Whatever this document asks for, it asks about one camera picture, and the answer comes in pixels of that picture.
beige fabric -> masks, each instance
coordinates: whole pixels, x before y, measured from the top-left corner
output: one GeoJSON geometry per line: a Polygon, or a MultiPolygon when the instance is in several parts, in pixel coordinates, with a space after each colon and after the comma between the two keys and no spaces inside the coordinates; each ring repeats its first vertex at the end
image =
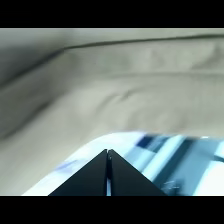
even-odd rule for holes
{"type": "MultiPolygon", "coordinates": [[[[223,32],[69,29],[63,46],[223,32]]],[[[223,71],[222,36],[65,51],[0,90],[2,136],[50,102],[1,140],[0,195],[24,193],[78,147],[104,134],[142,130],[223,137],[223,71]]]]}

beige surface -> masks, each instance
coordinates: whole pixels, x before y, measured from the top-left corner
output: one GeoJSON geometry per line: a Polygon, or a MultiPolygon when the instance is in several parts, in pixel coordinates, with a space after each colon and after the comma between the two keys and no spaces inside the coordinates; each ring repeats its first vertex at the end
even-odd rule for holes
{"type": "MultiPolygon", "coordinates": [[[[127,33],[136,38],[134,33],[163,36],[174,30],[127,33]]],[[[208,28],[175,32],[186,35],[192,30],[223,33],[208,28]]],[[[90,34],[96,36],[91,29],[70,31],[80,43],[88,42],[90,34]],[[81,41],[84,31],[86,39],[81,41]]],[[[110,32],[113,38],[121,35],[102,32],[93,40],[105,36],[108,40],[110,32]]],[[[1,140],[0,195],[24,193],[79,146],[104,134],[142,130],[223,137],[223,71],[221,36],[66,51],[0,91],[3,136],[51,102],[22,129],[1,140]]]]}

black pointed object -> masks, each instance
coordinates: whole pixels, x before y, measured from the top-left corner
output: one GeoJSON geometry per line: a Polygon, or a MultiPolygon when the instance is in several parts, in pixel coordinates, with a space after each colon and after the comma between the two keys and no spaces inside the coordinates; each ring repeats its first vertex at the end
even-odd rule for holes
{"type": "Polygon", "coordinates": [[[49,196],[106,196],[107,150],[103,150],[49,196]]]}
{"type": "Polygon", "coordinates": [[[111,196],[166,196],[114,150],[108,152],[111,196]]]}

black triangle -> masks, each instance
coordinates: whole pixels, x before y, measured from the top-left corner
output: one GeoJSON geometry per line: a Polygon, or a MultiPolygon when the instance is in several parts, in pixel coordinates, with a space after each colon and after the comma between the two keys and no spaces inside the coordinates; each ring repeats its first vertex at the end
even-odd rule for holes
{"type": "Polygon", "coordinates": [[[49,196],[105,196],[107,150],[103,150],[49,196]]]}
{"type": "Polygon", "coordinates": [[[114,150],[109,150],[111,196],[166,196],[114,150]]]}

